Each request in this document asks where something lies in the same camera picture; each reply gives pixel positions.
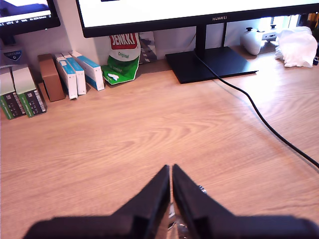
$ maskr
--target green package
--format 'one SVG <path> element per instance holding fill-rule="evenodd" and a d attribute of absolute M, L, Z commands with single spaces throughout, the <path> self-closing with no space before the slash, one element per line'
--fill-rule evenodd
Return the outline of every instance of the green package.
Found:
<path fill-rule="evenodd" d="M 112 35 L 110 42 L 108 64 L 101 67 L 104 79 L 111 85 L 134 80 L 141 54 L 138 34 Z"/>

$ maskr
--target huawei logo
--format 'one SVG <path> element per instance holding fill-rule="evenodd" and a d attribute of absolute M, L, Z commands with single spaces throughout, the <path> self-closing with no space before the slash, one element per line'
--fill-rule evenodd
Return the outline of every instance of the huawei logo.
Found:
<path fill-rule="evenodd" d="M 218 20 L 226 20 L 227 16 L 217 16 L 217 17 L 213 17 L 213 21 L 218 21 Z"/>

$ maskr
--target monitor stand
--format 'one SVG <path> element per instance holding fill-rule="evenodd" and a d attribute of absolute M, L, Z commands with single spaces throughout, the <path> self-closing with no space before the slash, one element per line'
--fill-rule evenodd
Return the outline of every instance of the monitor stand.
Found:
<path fill-rule="evenodd" d="M 181 84 L 216 79 L 197 59 L 199 56 L 217 75 L 230 77 L 257 72 L 251 64 L 229 47 L 205 49 L 206 25 L 196 27 L 194 51 L 167 54 L 166 59 Z"/>

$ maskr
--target monitor base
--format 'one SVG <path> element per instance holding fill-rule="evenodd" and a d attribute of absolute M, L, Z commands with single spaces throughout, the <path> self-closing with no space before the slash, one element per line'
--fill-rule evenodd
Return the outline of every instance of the monitor base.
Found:
<path fill-rule="evenodd" d="M 193 51 L 167 54 L 166 59 L 181 84 L 216 79 Z M 229 47 L 206 49 L 201 59 L 221 78 L 258 71 Z"/>

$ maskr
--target white game controller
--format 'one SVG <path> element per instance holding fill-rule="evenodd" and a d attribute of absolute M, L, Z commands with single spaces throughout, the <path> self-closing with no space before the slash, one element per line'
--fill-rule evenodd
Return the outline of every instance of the white game controller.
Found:
<path fill-rule="evenodd" d="M 252 55 L 256 56 L 259 54 L 262 41 L 268 42 L 275 41 L 277 38 L 276 25 L 271 25 L 271 29 L 268 31 L 253 30 L 252 27 L 247 27 L 240 36 L 240 44 Z"/>

